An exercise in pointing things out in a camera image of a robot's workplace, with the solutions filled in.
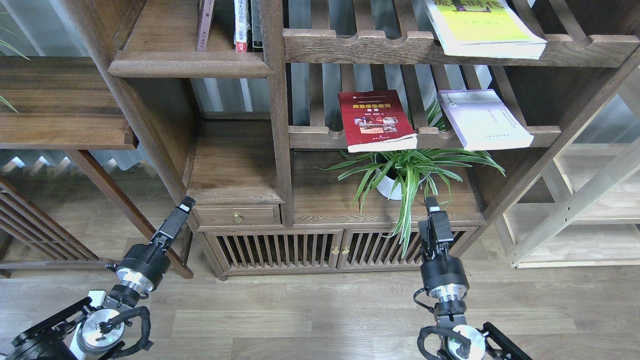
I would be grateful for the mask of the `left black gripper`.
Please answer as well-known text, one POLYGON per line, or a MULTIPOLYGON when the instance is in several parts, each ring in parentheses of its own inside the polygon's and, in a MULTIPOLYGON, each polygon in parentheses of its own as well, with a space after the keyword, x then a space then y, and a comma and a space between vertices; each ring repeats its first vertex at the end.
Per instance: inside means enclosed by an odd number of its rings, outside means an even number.
POLYGON ((138 292, 157 290, 170 267, 166 252, 182 230, 196 200, 185 196, 147 244, 135 244, 119 263, 119 280, 137 285, 138 292))

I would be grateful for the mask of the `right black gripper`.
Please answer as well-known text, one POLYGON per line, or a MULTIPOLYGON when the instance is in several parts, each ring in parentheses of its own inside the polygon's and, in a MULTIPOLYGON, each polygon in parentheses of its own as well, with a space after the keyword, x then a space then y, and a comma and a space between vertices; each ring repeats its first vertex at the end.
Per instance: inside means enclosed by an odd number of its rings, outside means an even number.
POLYGON ((450 255, 454 242, 450 219, 435 196, 425 197, 428 219, 419 225, 422 247, 423 287, 429 296, 439 301, 462 301, 469 289, 469 282, 462 260, 450 255))

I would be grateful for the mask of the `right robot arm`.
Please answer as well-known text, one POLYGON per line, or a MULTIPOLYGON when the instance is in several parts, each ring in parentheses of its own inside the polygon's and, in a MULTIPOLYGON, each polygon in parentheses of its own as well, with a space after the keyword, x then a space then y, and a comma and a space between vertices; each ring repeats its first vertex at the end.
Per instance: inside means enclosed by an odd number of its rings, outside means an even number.
POLYGON ((417 346, 427 360, 529 360, 521 350, 490 322, 482 329, 467 325, 464 299, 470 288, 460 258, 450 255, 454 236, 445 210, 437 199, 425 198, 428 218, 418 224, 421 235, 423 288, 414 297, 426 293, 437 300, 434 306, 414 300, 434 315, 436 324, 421 328, 417 346))

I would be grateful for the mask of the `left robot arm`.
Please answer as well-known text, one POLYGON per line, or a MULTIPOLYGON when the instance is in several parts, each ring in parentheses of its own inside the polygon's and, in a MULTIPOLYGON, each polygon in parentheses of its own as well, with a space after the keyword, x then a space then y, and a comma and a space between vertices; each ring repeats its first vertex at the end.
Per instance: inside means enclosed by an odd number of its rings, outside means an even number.
POLYGON ((12 340, 7 360, 77 360, 64 340, 74 330, 83 354, 100 360, 119 359, 148 351, 151 319, 146 306, 138 301, 158 289, 170 268, 167 251, 181 232, 196 201, 185 196, 163 221, 147 244, 133 245, 119 264, 107 268, 119 278, 98 306, 85 297, 64 310, 37 323, 12 340))

